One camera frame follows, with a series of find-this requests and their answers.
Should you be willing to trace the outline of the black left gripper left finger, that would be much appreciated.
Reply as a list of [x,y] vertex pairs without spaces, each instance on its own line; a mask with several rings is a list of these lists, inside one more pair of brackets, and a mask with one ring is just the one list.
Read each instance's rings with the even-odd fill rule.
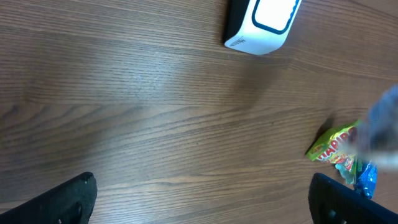
[[2,213],[1,224],[87,224],[96,198],[96,179],[84,172]]

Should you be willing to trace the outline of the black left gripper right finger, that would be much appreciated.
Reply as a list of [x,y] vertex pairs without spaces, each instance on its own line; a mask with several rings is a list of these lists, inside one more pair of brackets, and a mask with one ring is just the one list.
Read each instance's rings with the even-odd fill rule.
[[313,175],[308,204],[314,224],[397,224],[397,214],[328,176]]

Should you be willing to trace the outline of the blue cookie pack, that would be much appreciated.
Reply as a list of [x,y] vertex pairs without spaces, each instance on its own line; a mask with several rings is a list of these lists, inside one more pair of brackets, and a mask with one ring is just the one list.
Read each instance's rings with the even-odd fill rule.
[[356,179],[354,183],[354,191],[372,199],[377,184],[378,169],[371,161],[358,160],[356,166]]

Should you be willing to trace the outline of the green yellow candy bag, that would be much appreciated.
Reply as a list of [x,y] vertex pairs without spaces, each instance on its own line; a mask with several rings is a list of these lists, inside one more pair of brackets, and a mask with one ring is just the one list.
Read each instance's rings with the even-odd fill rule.
[[355,174],[356,156],[344,152],[341,146],[346,143],[356,130],[359,121],[345,124],[336,128],[330,128],[322,134],[310,147],[306,156],[311,160],[329,164],[342,165],[349,173]]

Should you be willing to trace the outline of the pale green wipes packet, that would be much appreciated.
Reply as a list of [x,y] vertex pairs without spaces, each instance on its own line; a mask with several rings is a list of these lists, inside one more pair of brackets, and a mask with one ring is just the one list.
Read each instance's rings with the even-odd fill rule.
[[357,175],[362,171],[362,161],[358,159],[348,159],[343,163],[335,164],[335,168],[339,171],[346,184],[354,185]]

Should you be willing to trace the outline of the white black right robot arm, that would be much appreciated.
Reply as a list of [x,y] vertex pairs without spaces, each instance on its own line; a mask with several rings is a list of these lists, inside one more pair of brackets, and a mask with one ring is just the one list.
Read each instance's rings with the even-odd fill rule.
[[340,150],[387,170],[397,169],[397,85],[392,86],[359,121]]

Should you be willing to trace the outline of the white barcode scanner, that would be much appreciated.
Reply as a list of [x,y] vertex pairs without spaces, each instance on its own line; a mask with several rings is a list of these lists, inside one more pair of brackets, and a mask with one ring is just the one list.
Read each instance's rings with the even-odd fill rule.
[[224,46],[252,55],[282,47],[301,0],[230,0]]

